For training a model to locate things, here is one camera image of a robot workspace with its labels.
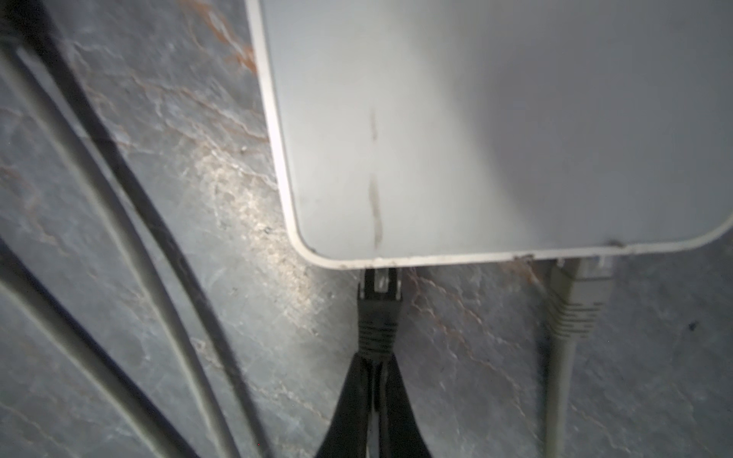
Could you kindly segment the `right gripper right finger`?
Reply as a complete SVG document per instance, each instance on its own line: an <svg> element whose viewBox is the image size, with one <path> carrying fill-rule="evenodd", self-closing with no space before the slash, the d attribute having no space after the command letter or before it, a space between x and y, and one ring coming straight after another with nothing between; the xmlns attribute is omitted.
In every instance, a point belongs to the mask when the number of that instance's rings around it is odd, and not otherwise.
<svg viewBox="0 0 733 458"><path fill-rule="evenodd" d="M431 458L394 355L379 375L379 456Z"/></svg>

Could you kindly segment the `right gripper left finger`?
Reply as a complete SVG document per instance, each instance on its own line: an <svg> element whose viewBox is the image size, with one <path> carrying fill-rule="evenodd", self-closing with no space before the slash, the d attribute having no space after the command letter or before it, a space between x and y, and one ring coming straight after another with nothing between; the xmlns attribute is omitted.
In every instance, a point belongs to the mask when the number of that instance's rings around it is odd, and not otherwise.
<svg viewBox="0 0 733 458"><path fill-rule="evenodd" d="M372 364L356 353L317 458L367 456L372 389Z"/></svg>

